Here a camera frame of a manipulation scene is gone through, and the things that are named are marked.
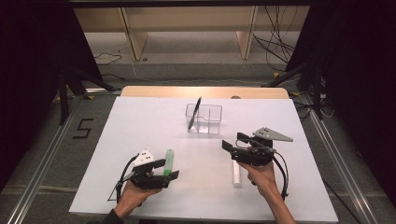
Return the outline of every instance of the hand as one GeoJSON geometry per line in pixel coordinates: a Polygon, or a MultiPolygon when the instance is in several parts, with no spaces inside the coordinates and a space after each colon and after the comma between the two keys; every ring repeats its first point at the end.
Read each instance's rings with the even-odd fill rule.
{"type": "Polygon", "coordinates": [[[289,208],[286,206],[276,186],[274,163],[271,161],[264,166],[252,166],[238,162],[240,166],[247,169],[247,178],[253,181],[259,190],[260,195],[270,205],[276,223],[293,224],[295,223],[289,208]]]}
{"type": "Polygon", "coordinates": [[[156,194],[161,190],[163,189],[140,189],[128,180],[121,194],[120,202],[114,208],[114,212],[119,218],[123,219],[130,215],[150,195],[156,194]]]}
{"type": "Polygon", "coordinates": [[[277,190],[274,163],[270,161],[264,166],[252,166],[238,162],[240,166],[248,171],[247,178],[253,181],[259,190],[261,196],[266,198],[271,190],[277,190]]]}

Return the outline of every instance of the gray floor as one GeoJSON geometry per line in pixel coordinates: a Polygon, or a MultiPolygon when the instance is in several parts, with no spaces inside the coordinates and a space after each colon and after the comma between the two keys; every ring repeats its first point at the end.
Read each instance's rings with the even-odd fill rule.
{"type": "MultiPolygon", "coordinates": [[[[268,35],[268,33],[257,33],[257,36],[264,38],[268,35]]],[[[297,37],[298,33],[290,33],[285,36],[286,41],[292,45],[297,37]]],[[[275,70],[270,68],[268,63],[278,69],[285,67],[285,64],[275,57],[267,58],[265,51],[255,41],[252,43],[249,59],[241,60],[234,33],[149,34],[142,60],[139,62],[131,61],[123,34],[87,34],[87,39],[94,55],[107,52],[122,56],[121,59],[107,65],[105,64],[119,57],[103,55],[102,58],[97,59],[98,64],[101,64],[99,68],[102,74],[107,75],[104,76],[105,82],[117,87],[182,85],[258,88],[260,84],[274,80],[275,70]]],[[[297,78],[292,78],[280,87],[290,92],[297,91],[295,88],[297,78]]],[[[85,83],[85,85],[88,88],[97,88],[91,83],[85,83]]],[[[77,107],[64,140],[51,161],[32,204],[27,209],[23,223],[86,223],[91,219],[100,219],[99,217],[79,217],[67,212],[116,98],[115,94],[92,93],[92,95],[92,99],[84,99],[77,107]],[[84,123],[87,125],[84,127],[89,127],[92,131],[88,138],[74,139],[74,136],[84,134],[77,131],[82,119],[93,119],[84,123]]],[[[305,94],[293,100],[303,103],[304,97],[309,98],[310,96],[305,94]]],[[[324,110],[326,110],[323,111],[326,114],[332,113],[331,108],[324,108],[324,110]]],[[[307,110],[300,109],[298,113],[303,117],[307,110]]],[[[356,216],[359,216],[359,211],[335,168],[325,143],[314,125],[312,116],[302,119],[302,124],[319,171],[336,194],[346,202],[356,216]]],[[[0,194],[0,223],[7,223],[14,206],[35,175],[36,168],[59,129],[59,120],[60,104],[57,99],[54,99],[49,108],[47,120],[37,134],[32,148],[26,152],[19,167],[0,194]]],[[[347,161],[347,167],[363,196],[367,199],[377,223],[396,223],[395,208],[375,181],[364,159],[359,157],[359,153],[356,153],[357,149],[351,141],[343,121],[337,117],[336,111],[332,117],[325,117],[323,123],[329,130],[343,159],[347,161]]],[[[330,189],[328,192],[340,223],[357,223],[335,194],[330,189]]],[[[136,223],[137,221],[137,219],[131,218],[126,222],[136,223]]],[[[160,221],[160,223],[175,223],[175,221],[160,221]]]]}

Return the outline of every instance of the wire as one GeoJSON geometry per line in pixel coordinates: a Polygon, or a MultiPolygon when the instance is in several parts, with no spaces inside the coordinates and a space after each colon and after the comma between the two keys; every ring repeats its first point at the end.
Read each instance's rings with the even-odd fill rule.
{"type": "Polygon", "coordinates": [[[283,189],[280,195],[282,196],[283,201],[285,201],[285,198],[288,196],[288,186],[289,186],[289,174],[285,174],[285,171],[283,170],[282,166],[280,165],[279,161],[276,159],[275,156],[272,156],[273,161],[276,163],[277,167],[280,170],[280,173],[282,173],[283,176],[283,189]]]}
{"type": "Polygon", "coordinates": [[[125,182],[125,180],[124,180],[125,173],[126,173],[126,171],[128,170],[129,165],[130,165],[134,160],[136,160],[136,158],[137,158],[138,156],[139,156],[139,153],[137,153],[136,156],[132,157],[132,158],[128,161],[128,163],[126,163],[125,168],[124,168],[123,171],[122,171],[120,180],[117,182],[116,186],[114,187],[113,191],[111,192],[110,197],[108,198],[108,201],[112,201],[112,200],[110,200],[110,198],[111,198],[111,195],[113,195],[113,192],[114,192],[114,190],[115,190],[115,191],[116,191],[116,195],[117,195],[117,203],[119,203],[120,198],[121,198],[121,189],[122,189],[122,185],[123,185],[123,183],[125,182]]]}
{"type": "Polygon", "coordinates": [[[320,113],[321,113],[324,117],[326,117],[326,118],[331,118],[331,117],[334,115],[334,112],[335,112],[335,110],[333,110],[333,111],[331,112],[331,114],[328,114],[327,111],[325,111],[325,110],[323,110],[323,109],[320,109],[320,113]]]}
{"type": "Polygon", "coordinates": [[[288,63],[288,62],[289,62],[289,57],[291,57],[290,51],[293,51],[294,48],[293,48],[292,46],[290,46],[290,45],[285,44],[285,43],[283,42],[283,38],[284,38],[284,37],[286,36],[286,34],[289,32],[290,27],[294,24],[294,21],[295,21],[296,15],[297,15],[297,11],[298,11],[298,7],[295,9],[293,19],[292,19],[292,21],[291,21],[291,23],[290,23],[288,29],[286,30],[286,33],[283,34],[282,36],[280,35],[280,28],[279,28],[279,27],[280,27],[280,24],[281,24],[282,21],[283,21],[285,12],[286,12],[286,10],[288,9],[288,7],[285,7],[285,8],[283,9],[283,12],[282,12],[282,15],[281,15],[281,18],[280,18],[280,19],[279,19],[280,7],[279,7],[279,6],[275,7],[275,9],[276,9],[276,18],[275,18],[274,20],[273,20],[273,18],[271,17],[271,15],[270,15],[270,13],[269,13],[269,11],[268,11],[268,8],[267,8],[267,7],[264,7],[264,8],[265,8],[265,11],[266,11],[266,13],[267,13],[267,15],[268,15],[268,18],[269,18],[270,22],[271,22],[271,25],[272,25],[272,27],[273,27],[273,31],[271,32],[271,38],[270,38],[270,40],[263,40],[263,39],[259,39],[259,38],[258,38],[257,36],[255,36],[255,35],[254,35],[254,37],[255,37],[256,40],[259,42],[259,44],[262,46],[262,48],[266,49],[265,60],[266,60],[266,62],[267,62],[267,64],[268,64],[268,66],[271,67],[272,69],[276,70],[276,71],[282,71],[282,70],[280,70],[280,69],[275,68],[271,63],[269,63],[269,60],[270,60],[270,58],[271,58],[271,55],[274,55],[274,56],[276,56],[278,59],[280,59],[280,60],[281,60],[282,62],[284,62],[284,63],[288,63]],[[265,47],[265,46],[263,45],[263,43],[260,42],[260,40],[261,40],[261,41],[267,42],[267,43],[268,43],[267,47],[265,47]],[[275,45],[276,45],[276,47],[274,48],[274,50],[275,50],[277,47],[281,47],[281,50],[282,50],[284,59],[281,58],[279,55],[275,54],[275,53],[274,53],[274,50],[270,50],[270,45],[271,45],[271,44],[275,44],[275,45]]]}
{"type": "Polygon", "coordinates": [[[111,62],[109,62],[109,63],[104,63],[104,64],[102,64],[102,65],[108,65],[108,64],[114,63],[115,61],[118,61],[119,59],[122,58],[122,55],[120,55],[120,54],[111,54],[111,53],[106,53],[106,52],[100,53],[99,55],[97,55],[97,56],[95,56],[95,57],[93,57],[93,58],[95,58],[95,59],[109,59],[110,57],[101,58],[101,56],[102,56],[102,55],[105,55],[105,54],[110,55],[111,57],[118,57],[118,58],[115,59],[115,60],[113,60],[113,61],[111,61],[111,62]]]}
{"type": "Polygon", "coordinates": [[[350,215],[353,216],[353,218],[355,218],[355,220],[361,224],[361,221],[358,219],[358,217],[356,217],[356,215],[352,212],[352,210],[347,206],[347,204],[344,202],[344,200],[340,197],[340,195],[338,195],[335,190],[332,188],[332,186],[330,186],[330,184],[322,177],[322,181],[323,183],[326,185],[326,187],[332,191],[332,193],[335,195],[335,197],[340,201],[340,203],[346,208],[346,210],[349,212],[350,215]]]}
{"type": "MultiPolygon", "coordinates": [[[[297,110],[297,111],[299,111],[299,110],[301,110],[301,109],[303,109],[303,108],[307,108],[307,109],[308,109],[308,111],[306,112],[306,114],[305,114],[304,116],[299,117],[300,120],[301,120],[301,122],[303,122],[306,118],[308,118],[308,117],[310,116],[310,114],[311,114],[311,111],[314,109],[314,105],[305,105],[305,104],[298,103],[298,102],[294,102],[294,104],[295,104],[295,105],[298,105],[298,106],[296,106],[296,110],[297,110]]],[[[325,110],[322,109],[322,108],[325,108],[325,107],[328,107],[328,106],[332,106],[332,105],[321,103],[321,104],[320,104],[320,112],[321,112],[321,114],[322,114],[324,117],[326,117],[326,118],[331,118],[331,117],[334,115],[335,110],[333,110],[332,113],[329,115],[329,114],[325,114],[325,113],[324,113],[325,110]]]]}

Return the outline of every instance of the sleeve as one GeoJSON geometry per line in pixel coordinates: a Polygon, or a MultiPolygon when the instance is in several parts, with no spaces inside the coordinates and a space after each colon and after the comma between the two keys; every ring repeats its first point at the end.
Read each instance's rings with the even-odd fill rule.
{"type": "Polygon", "coordinates": [[[90,221],[87,224],[123,224],[123,220],[117,216],[114,209],[111,209],[110,213],[103,219],[101,222],[98,221],[90,221]]]}

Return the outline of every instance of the white table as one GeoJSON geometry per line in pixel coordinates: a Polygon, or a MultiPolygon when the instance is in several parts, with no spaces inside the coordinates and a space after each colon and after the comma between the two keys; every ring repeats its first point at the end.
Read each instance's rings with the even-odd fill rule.
{"type": "MultiPolygon", "coordinates": [[[[175,151],[174,170],[179,178],[168,189],[136,208],[132,216],[158,219],[257,222],[274,220],[271,210],[241,169],[242,187],[233,186],[231,156],[221,148],[224,139],[234,144],[236,133],[251,134],[266,126],[290,136],[293,142],[274,142],[287,162],[290,183],[286,199],[299,222],[338,221],[304,130],[288,99],[209,99],[221,105],[220,134],[188,133],[184,112],[197,98],[119,97],[92,156],[70,208],[76,214],[107,214],[108,202],[129,159],[148,149],[156,160],[175,151]]],[[[281,189],[283,180],[276,168],[281,189]]]]}

